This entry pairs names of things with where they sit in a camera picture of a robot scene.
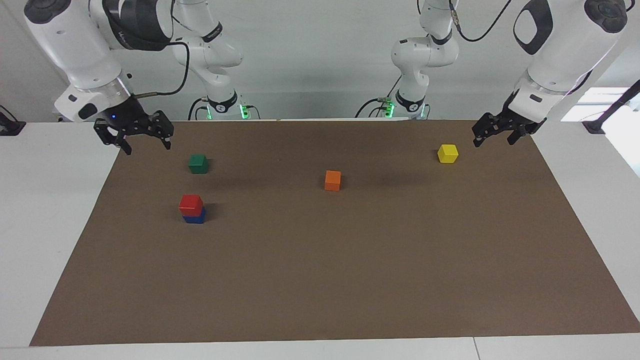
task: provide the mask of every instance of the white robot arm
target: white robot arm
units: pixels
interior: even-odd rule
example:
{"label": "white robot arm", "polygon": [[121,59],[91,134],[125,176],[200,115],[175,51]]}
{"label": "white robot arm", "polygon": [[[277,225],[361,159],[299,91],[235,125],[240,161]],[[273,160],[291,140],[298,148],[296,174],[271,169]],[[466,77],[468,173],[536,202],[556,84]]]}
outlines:
{"label": "white robot arm", "polygon": [[448,0],[426,0],[420,25],[427,37],[407,38],[393,46],[391,59],[402,73],[396,92],[396,109],[402,115],[415,119],[422,113],[429,87],[426,69],[451,65],[458,59],[460,49],[451,36],[452,24]]}
{"label": "white robot arm", "polygon": [[[176,12],[180,24],[194,35],[183,37],[191,53],[189,69],[202,80],[209,107],[217,119],[244,117],[241,96],[238,96],[225,68],[240,65],[243,51],[224,31],[208,1],[177,0]],[[186,66],[185,54],[174,50],[178,62]]]}
{"label": "white robot arm", "polygon": [[127,89],[109,48],[159,51],[170,45],[171,34],[166,33],[166,21],[172,22],[170,11],[162,16],[161,9],[171,4],[164,0],[92,3],[91,16],[78,0],[29,0],[25,5],[29,30],[69,78],[70,86],[56,100],[56,108],[74,121],[95,119],[100,139],[127,154],[130,135],[154,136],[170,149],[173,124],[162,111],[145,113]]}
{"label": "white robot arm", "polygon": [[[527,23],[534,24],[530,34]],[[535,133],[549,111],[584,84],[626,24],[623,0],[530,0],[515,22],[514,36],[533,60],[502,112],[485,113],[473,126],[476,147],[503,131],[513,131],[511,145]]]}

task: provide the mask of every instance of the cube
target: cube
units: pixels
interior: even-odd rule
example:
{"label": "cube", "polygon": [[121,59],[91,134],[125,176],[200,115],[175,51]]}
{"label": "cube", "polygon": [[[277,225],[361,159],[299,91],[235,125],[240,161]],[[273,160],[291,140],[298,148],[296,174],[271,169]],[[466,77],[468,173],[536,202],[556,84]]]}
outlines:
{"label": "cube", "polygon": [[207,208],[202,208],[200,215],[198,215],[197,217],[185,217],[183,215],[182,218],[184,219],[184,221],[187,222],[187,224],[204,224],[204,218],[206,216],[207,216]]}
{"label": "cube", "polygon": [[438,150],[438,159],[443,164],[453,164],[458,159],[458,148],[455,145],[444,144]]}
{"label": "cube", "polygon": [[184,217],[199,217],[202,215],[204,203],[198,195],[185,194],[180,200],[180,212]]}
{"label": "cube", "polygon": [[329,192],[339,192],[341,176],[339,171],[327,170],[324,176],[324,189]]}
{"label": "cube", "polygon": [[191,155],[189,159],[189,169],[192,174],[206,174],[209,171],[209,161],[202,154]]}

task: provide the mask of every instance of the orange cube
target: orange cube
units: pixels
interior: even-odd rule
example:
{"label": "orange cube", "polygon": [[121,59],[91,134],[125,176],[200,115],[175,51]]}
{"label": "orange cube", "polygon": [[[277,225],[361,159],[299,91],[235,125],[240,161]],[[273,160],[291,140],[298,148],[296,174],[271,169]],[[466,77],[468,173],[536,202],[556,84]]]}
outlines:
{"label": "orange cube", "polygon": [[339,192],[341,175],[339,171],[327,170],[324,177],[324,189],[330,192]]}

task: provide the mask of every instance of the red cube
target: red cube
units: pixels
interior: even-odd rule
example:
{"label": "red cube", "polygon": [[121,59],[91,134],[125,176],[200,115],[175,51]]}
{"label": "red cube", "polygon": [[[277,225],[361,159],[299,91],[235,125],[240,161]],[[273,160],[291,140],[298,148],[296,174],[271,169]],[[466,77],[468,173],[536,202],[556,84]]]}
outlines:
{"label": "red cube", "polygon": [[185,217],[199,217],[204,203],[198,195],[185,194],[180,201],[180,212]]}

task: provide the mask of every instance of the brown surface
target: brown surface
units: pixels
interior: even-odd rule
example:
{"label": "brown surface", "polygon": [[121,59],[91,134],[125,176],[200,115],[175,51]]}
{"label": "brown surface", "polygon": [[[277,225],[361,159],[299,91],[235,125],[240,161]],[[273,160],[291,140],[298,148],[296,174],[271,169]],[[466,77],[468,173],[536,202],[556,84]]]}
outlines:
{"label": "brown surface", "polygon": [[[470,127],[182,123],[170,152],[131,138],[31,344],[640,332],[531,139],[474,149]],[[209,174],[189,173],[194,153]],[[184,223],[184,193],[206,224]]]}

